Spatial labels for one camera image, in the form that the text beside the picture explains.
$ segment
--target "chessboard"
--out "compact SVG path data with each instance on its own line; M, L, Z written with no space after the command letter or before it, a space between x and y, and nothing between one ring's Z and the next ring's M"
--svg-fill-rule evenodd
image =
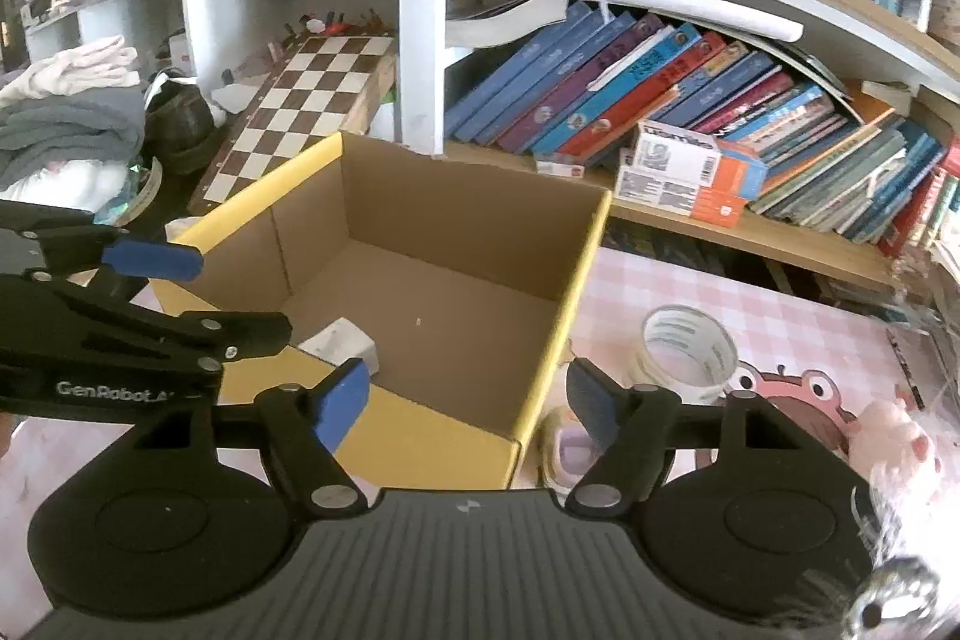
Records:
M233 124L191 212L205 215L337 131L365 134L396 66L390 36L301 37Z

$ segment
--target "tape roll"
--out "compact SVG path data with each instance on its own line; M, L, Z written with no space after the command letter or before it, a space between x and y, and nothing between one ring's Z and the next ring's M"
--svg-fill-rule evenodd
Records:
M736 371L731 335L693 307L656 308L643 319L640 333L627 367L634 384L670 389L688 405L709 405Z

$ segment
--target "pink stuffed toy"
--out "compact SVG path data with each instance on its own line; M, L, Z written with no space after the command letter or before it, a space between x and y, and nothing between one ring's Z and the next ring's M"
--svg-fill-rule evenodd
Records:
M936 494L942 469L933 439L906 413L904 400L871 402L848 424L848 439L850 466L875 487L922 504Z

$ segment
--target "open cardboard box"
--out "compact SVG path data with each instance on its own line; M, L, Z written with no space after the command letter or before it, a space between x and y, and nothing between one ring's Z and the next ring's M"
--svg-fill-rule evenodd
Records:
M172 314L283 311L294 344L347 317L380 371L337 451L344 468L381 486L502 488L535 432L610 198L337 134L181 235L203 274L188 292L155 289ZM222 399L312 387L328 371L289 348L229 367Z

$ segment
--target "white cloth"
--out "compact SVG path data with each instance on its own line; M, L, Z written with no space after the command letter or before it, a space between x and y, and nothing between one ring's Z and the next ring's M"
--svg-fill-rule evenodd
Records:
M136 50L124 47L122 36L66 49L32 64L0 89L0 109L27 98L75 95L90 88L136 87L140 75L129 68L134 61Z
M118 161L66 161L18 180L0 199L97 213L123 190L127 174Z

